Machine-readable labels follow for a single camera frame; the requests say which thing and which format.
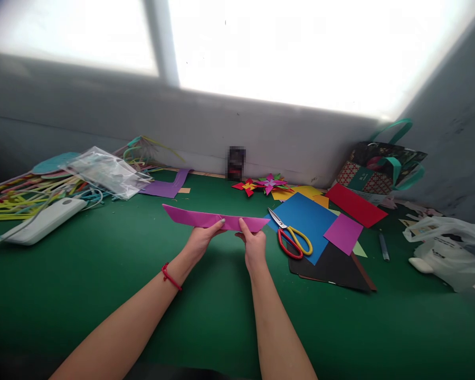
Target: red scissors handle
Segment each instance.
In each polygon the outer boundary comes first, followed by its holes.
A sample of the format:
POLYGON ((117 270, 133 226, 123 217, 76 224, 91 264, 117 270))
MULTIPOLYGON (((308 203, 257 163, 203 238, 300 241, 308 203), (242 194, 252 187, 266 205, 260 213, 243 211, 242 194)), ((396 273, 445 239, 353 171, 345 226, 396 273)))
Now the red scissors handle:
POLYGON ((297 246, 297 244, 294 243, 294 241, 289 238, 289 236, 285 233, 285 231, 281 228, 278 229, 278 241, 280 242, 280 246, 281 248, 283 249, 283 251, 289 256, 289 257, 292 257, 293 259, 296 259, 296 260, 301 260, 302 259, 302 251, 299 249, 299 247, 297 246), (285 238, 285 240, 287 240, 295 249, 297 252, 299 252, 299 256, 296 256, 292 253, 290 253, 290 251, 287 249, 287 247, 285 247, 283 245, 283 240, 282 240, 282 237, 285 238))

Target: bright window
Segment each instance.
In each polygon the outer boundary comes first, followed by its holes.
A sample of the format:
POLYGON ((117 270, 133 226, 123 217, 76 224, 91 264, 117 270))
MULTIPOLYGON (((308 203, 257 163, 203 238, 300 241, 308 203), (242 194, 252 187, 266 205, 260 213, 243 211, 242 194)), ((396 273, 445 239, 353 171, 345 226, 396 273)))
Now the bright window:
POLYGON ((182 88, 396 119, 475 0, 169 0, 182 88))
POLYGON ((0 0, 0 53, 158 75, 140 0, 0 0))

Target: white wall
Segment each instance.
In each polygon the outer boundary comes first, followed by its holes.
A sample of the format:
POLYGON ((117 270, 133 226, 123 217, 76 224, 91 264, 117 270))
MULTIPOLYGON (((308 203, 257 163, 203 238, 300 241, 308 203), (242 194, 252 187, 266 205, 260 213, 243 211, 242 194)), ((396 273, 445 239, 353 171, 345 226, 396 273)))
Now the white wall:
MULTIPOLYGON (((406 113, 402 140, 429 153, 426 177, 403 197, 475 222, 475 30, 406 113)), ((144 134, 179 151, 184 166, 223 173, 229 145, 247 149, 246 174, 282 172, 327 186, 376 120, 165 87, 77 66, 0 55, 0 176, 41 159, 144 134)), ((180 165, 175 156, 162 159, 180 165)))

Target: red string bracelet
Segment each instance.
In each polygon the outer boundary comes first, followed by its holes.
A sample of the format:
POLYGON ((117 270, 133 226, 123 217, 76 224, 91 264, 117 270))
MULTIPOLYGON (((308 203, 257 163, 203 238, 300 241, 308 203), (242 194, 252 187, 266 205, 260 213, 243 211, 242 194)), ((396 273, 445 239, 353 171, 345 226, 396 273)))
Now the red string bracelet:
POLYGON ((171 276, 169 276, 169 273, 167 273, 167 265, 168 265, 168 264, 169 264, 169 263, 167 262, 167 263, 165 263, 165 265, 162 267, 162 273, 164 274, 164 281, 167 280, 167 279, 169 279, 169 281, 172 282, 173 285, 174 285, 175 287, 177 287, 179 291, 182 291, 181 286, 179 286, 179 285, 176 283, 176 281, 174 281, 173 278, 172 278, 171 276))

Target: scissors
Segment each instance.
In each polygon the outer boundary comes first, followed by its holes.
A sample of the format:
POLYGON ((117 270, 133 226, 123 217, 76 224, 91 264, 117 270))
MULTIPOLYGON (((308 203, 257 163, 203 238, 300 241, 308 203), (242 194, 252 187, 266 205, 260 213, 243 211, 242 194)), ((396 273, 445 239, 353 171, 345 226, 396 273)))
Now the scissors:
POLYGON ((305 255, 311 255, 313 253, 313 246, 311 245, 311 242, 310 240, 300 231, 292 228, 291 226, 287 226, 286 224, 284 224, 281 219, 274 213, 274 211, 272 209, 270 209, 268 207, 268 210, 269 210, 269 213, 271 214, 271 217, 273 218, 273 220, 280 226, 280 228, 278 228, 278 241, 280 242, 280 246, 281 248, 283 249, 283 251, 290 257, 292 257, 293 259, 297 259, 297 260, 301 260, 302 259, 302 256, 303 254, 305 255), (294 241, 292 241, 291 238, 288 237, 288 235, 285 233, 285 229, 287 229, 291 234, 292 234, 292 237, 294 238, 295 240, 295 243, 294 241), (305 242, 308 244, 308 248, 309 248, 309 251, 305 251, 304 248, 302 247, 302 245, 299 243, 299 240, 297 240, 297 237, 296 237, 296 234, 298 234, 300 237, 302 237, 305 242), (283 245, 283 241, 282 241, 282 237, 284 237, 295 249, 297 252, 299 252, 299 255, 296 256, 294 255, 293 253, 291 253, 284 245, 283 245))

